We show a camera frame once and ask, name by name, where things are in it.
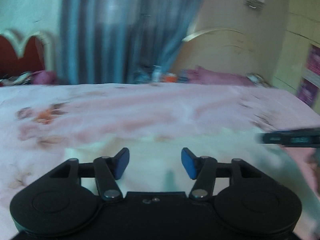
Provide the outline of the pink floral bed sheet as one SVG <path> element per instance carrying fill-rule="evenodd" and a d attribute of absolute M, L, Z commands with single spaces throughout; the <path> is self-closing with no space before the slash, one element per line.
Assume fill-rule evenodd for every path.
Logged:
<path fill-rule="evenodd" d="M 68 148 L 120 139 L 173 139 L 220 133 L 319 126 L 319 115 L 285 90 L 243 86 L 76 85 L 1 88 L 1 239 L 17 229 L 9 203 L 33 181 L 65 161 Z M 299 174 L 303 204 L 295 233 L 319 239 L 319 197 L 313 151 L 283 149 Z"/>

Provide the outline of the cream round headboard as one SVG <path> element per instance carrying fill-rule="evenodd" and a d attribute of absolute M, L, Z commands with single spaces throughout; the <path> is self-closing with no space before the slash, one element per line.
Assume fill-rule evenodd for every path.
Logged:
<path fill-rule="evenodd" d="M 178 55 L 171 65 L 172 73 L 183 69 L 204 69 L 246 75 L 255 73 L 270 81 L 273 69 L 266 46 L 259 45 L 251 34 L 232 28 L 210 28 L 186 36 Z"/>

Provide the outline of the patterned cloth by headboard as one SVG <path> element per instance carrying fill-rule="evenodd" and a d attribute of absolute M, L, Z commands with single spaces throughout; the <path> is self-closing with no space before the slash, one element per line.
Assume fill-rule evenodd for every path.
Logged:
<path fill-rule="evenodd" d="M 264 88 L 272 88 L 272 85 L 269 84 L 262 76 L 255 73 L 249 73 L 246 77 L 253 83 L 253 85 L 257 87 L 264 87 Z"/>

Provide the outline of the white pump bottle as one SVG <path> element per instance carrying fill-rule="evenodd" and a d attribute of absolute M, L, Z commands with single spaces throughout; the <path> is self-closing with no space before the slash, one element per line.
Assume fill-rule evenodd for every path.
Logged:
<path fill-rule="evenodd" d="M 159 83 L 162 77 L 162 68 L 161 66 L 154 66 L 154 70 L 152 73 L 152 82 Z"/>

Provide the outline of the dark clothes pile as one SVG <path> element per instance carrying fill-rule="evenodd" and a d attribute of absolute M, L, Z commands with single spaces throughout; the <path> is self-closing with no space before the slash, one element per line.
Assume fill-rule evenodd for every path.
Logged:
<path fill-rule="evenodd" d="M 1 79 L 1 87 L 21 85 L 55 85 L 57 77 L 54 72 L 41 70 L 37 72 L 25 72 L 20 76 L 12 76 Z"/>

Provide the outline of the white knit sweater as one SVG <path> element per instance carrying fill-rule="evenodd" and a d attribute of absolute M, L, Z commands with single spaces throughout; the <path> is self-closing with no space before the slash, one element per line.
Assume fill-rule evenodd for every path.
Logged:
<path fill-rule="evenodd" d="M 189 148 L 195 155 L 209 156 L 221 163 L 242 159 L 281 184 L 295 189 L 299 174 L 296 163 L 279 146 L 262 145 L 260 129 L 193 135 L 173 139 L 153 137 L 120 139 L 109 135 L 101 142 L 78 148 L 68 148 L 64 160 L 79 159 L 90 163 L 97 157 L 114 156 L 124 147 L 130 150 L 129 164 L 118 180 L 122 193 L 185 191 L 193 186 L 181 162 L 181 150 Z"/>

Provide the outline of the red heart-shaped headboard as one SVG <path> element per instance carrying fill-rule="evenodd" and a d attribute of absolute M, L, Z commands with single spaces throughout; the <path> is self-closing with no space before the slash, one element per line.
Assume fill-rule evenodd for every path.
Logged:
<path fill-rule="evenodd" d="M 13 30 L 2 30 L 1 77 L 40 70 L 55 70 L 52 37 L 45 31 L 33 31 L 21 37 Z"/>

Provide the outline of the purple pillow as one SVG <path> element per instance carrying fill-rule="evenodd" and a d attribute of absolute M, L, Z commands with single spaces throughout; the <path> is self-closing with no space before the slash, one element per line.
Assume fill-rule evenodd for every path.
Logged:
<path fill-rule="evenodd" d="M 198 85 L 254 86 L 247 77 L 207 70 L 200 66 L 186 70 L 188 82 Z"/>

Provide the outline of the purple wall poster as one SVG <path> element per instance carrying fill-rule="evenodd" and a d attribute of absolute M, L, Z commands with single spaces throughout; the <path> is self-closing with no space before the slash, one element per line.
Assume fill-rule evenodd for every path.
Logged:
<path fill-rule="evenodd" d="M 297 98 L 313 107 L 319 96 L 319 47 L 311 45 L 297 91 Z"/>

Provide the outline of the blue grey curtain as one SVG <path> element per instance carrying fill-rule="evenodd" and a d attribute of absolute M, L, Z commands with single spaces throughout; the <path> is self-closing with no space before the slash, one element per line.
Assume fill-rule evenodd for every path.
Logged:
<path fill-rule="evenodd" d="M 167 72 L 203 0 L 62 0 L 61 60 L 66 85 L 146 83 Z"/>

